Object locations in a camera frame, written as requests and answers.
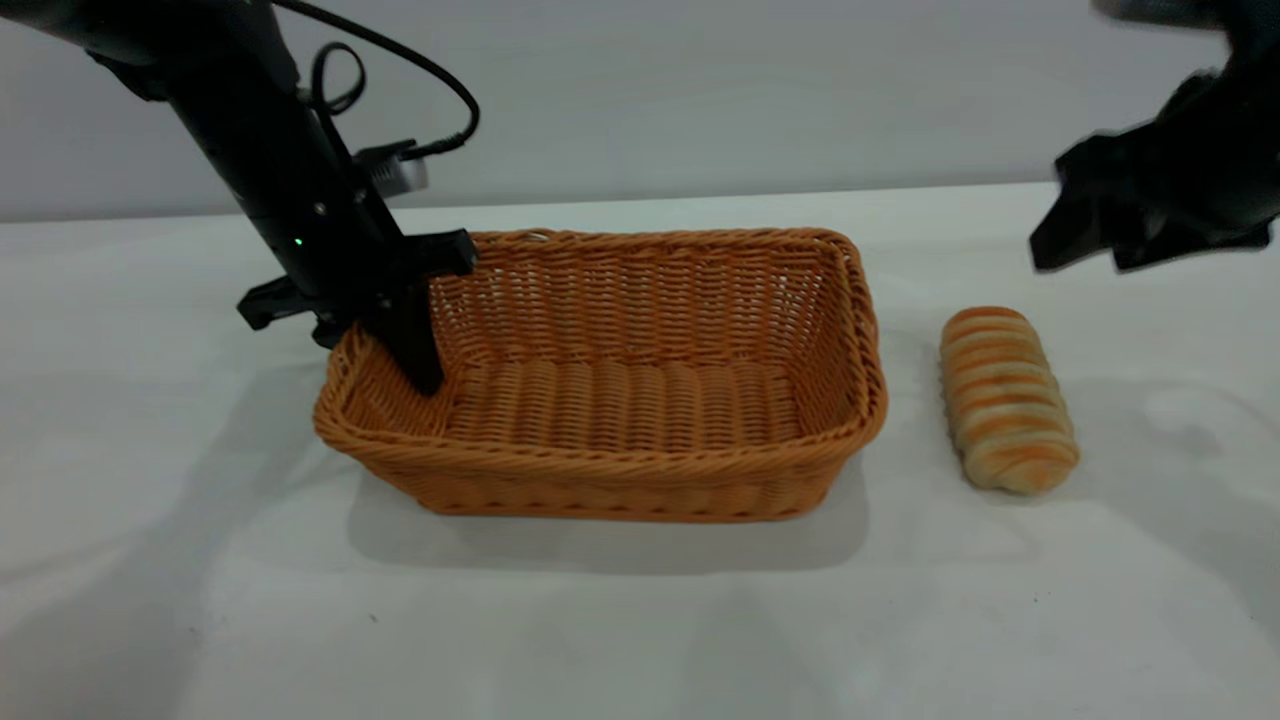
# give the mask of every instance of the black cable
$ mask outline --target black cable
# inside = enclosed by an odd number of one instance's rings
[[[435,76],[444,85],[449,86],[449,90],[456,92],[457,96],[461,97],[463,102],[466,102],[467,109],[471,111],[471,118],[467,122],[467,127],[465,127],[462,132],[453,133],[449,137],[436,140],[435,142],[430,142],[428,145],[411,147],[401,154],[402,159],[412,160],[415,158],[424,158],[426,155],[439,155],[442,152],[457,150],[458,147],[462,147],[462,145],[466,143],[466,141],[470,140],[472,135],[476,133],[476,128],[480,127],[480,104],[476,102],[476,99],[475,96],[471,95],[471,91],[467,90],[467,87],[462,85],[462,82],[458,78],[453,77],[453,74],[449,73],[449,70],[445,70],[444,68],[435,64],[422,54],[410,47],[406,47],[387,36],[379,35],[361,24],[353,23],[347,18],[343,18],[342,15],[335,15],[329,10],[316,8],[315,5],[305,3],[303,0],[271,0],[271,3],[274,5],[284,8],[285,10],[291,10],[298,13],[300,15],[306,15],[314,20],[319,20],[328,26],[335,27],[346,33],[353,35],[366,42],[376,45],[383,50],[387,50],[388,53],[398,55],[399,58],[403,58],[410,63],[413,63],[419,68],[422,68],[424,70]],[[312,64],[312,88],[311,88],[312,95],[316,92],[316,87],[323,85],[315,82],[316,64],[319,64],[323,69],[324,64],[320,63],[319,56],[316,56],[316,63]],[[361,77],[364,77],[364,70],[361,70]],[[343,110],[349,109],[349,106],[351,105],[347,105],[346,108],[343,108]]]
[[[329,55],[339,50],[351,55],[352,59],[356,60],[356,68],[360,70],[360,78],[356,79],[356,85],[351,90],[343,92],[333,100],[329,100],[324,94],[324,70],[329,61]],[[315,102],[317,108],[323,108],[330,115],[340,115],[349,110],[364,94],[365,63],[349,45],[346,42],[330,42],[316,53],[315,60],[311,61],[311,101]]]

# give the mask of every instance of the cable connector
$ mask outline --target cable connector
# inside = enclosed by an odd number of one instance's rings
[[[378,195],[385,200],[426,190],[426,159],[406,158],[404,152],[416,145],[416,140],[402,140],[390,145],[366,147],[356,152],[352,160],[369,173]]]

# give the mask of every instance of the orange wicker basket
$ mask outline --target orange wicker basket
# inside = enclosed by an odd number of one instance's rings
[[[476,233],[431,281],[445,372],[358,327],[316,432],[435,512],[732,523],[805,512],[884,421],[858,250],[826,229]]]

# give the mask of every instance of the basket bottom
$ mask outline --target basket bottom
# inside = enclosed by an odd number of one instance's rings
[[[588,507],[557,507],[557,509],[541,509],[541,507],[433,507],[426,502],[419,500],[417,503],[422,509],[429,510],[436,515],[470,515],[470,516],[490,516],[490,518],[567,518],[575,520],[621,520],[632,523],[762,523],[762,521],[780,521],[780,520],[792,520],[795,518],[803,518],[822,503],[827,498],[827,491],[818,493],[817,498],[812,501],[805,507],[792,507],[790,510],[783,510],[773,515],[754,515],[746,512],[739,512],[735,515],[712,515],[709,512],[694,512],[694,514],[667,514],[663,511],[649,511],[643,512],[637,510],[593,510]]]
[[[468,368],[444,430],[458,441],[605,452],[723,450],[800,434],[780,365],[536,359]]]

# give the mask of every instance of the basket rim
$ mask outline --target basket rim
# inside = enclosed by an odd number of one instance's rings
[[[818,241],[822,246],[835,247],[844,255],[845,266],[860,270],[860,256],[856,246],[841,233],[824,228],[760,228],[760,229],[721,229],[721,231],[691,231],[681,238],[672,238],[669,233],[588,233],[576,231],[549,231],[541,228],[498,232],[475,233],[477,243],[530,243],[535,247],[548,249],[561,243],[576,243],[590,241],[608,245],[652,246],[672,245],[681,247],[696,247],[699,245],[722,245],[732,242],[741,245],[754,245],[759,242],[776,243],[780,238],[792,238],[797,243]],[[576,475],[575,466],[582,470],[584,477],[600,479],[599,462],[608,461],[614,473],[611,478],[625,478],[635,474],[649,474],[657,469],[671,469],[681,466],[680,479],[696,478],[698,475],[722,475],[726,464],[742,465],[744,469],[760,469],[763,466],[796,466],[809,464],[831,462],[840,457],[847,457],[873,439],[883,427],[888,414],[888,392],[884,382],[883,369],[878,361],[879,332],[874,307],[870,304],[870,295],[867,292],[865,278],[859,272],[850,273],[847,283],[842,283],[845,291],[852,296],[854,290],[861,290],[868,299],[864,314],[870,324],[867,338],[870,342],[870,359],[865,359],[861,352],[852,347],[849,361],[858,366],[869,386],[878,392],[874,398],[878,401],[869,413],[856,413],[840,425],[835,425],[819,433],[810,433],[782,442],[741,445],[726,448],[689,450],[689,451],[616,451],[593,448],[566,448],[540,445],[517,445],[504,442],[477,442],[466,439],[452,439],[440,436],[417,436],[397,430],[374,430],[355,424],[340,410],[355,391],[355,378],[361,377],[364,364],[369,360],[370,352],[365,347],[357,347],[372,342],[362,329],[352,328],[343,337],[342,342],[330,355],[328,380],[320,391],[320,397],[315,407],[315,423],[319,434],[334,448],[362,456],[402,456],[406,452],[415,455],[415,461],[435,464],[436,466],[466,466],[472,469],[493,468],[509,469],[512,459],[520,459],[522,468],[530,473],[536,473],[540,465],[547,470],[554,470],[558,475]],[[347,368],[342,372],[342,378],[337,364],[346,360]],[[347,437],[337,437],[337,433],[325,433],[321,425],[329,425],[340,430]]]

